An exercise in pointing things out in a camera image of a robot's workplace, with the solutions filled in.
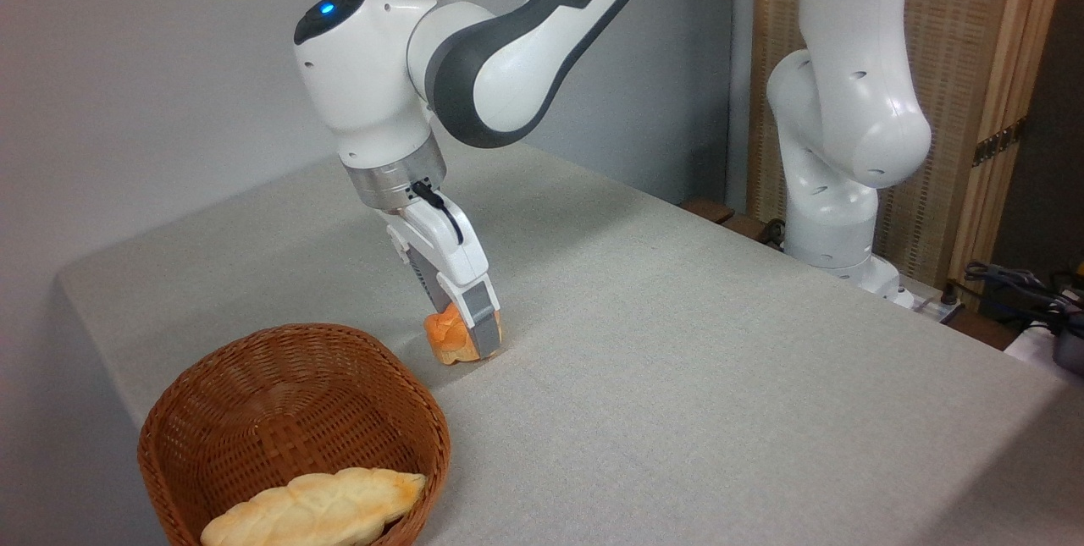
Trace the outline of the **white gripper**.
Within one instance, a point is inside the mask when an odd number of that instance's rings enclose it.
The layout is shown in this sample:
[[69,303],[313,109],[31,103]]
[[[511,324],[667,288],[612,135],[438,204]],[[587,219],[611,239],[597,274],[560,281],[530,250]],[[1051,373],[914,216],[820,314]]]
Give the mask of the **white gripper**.
[[472,222],[459,205],[438,195],[384,214],[396,253],[415,276],[437,313],[455,306],[480,360],[502,344],[498,301],[489,262]]

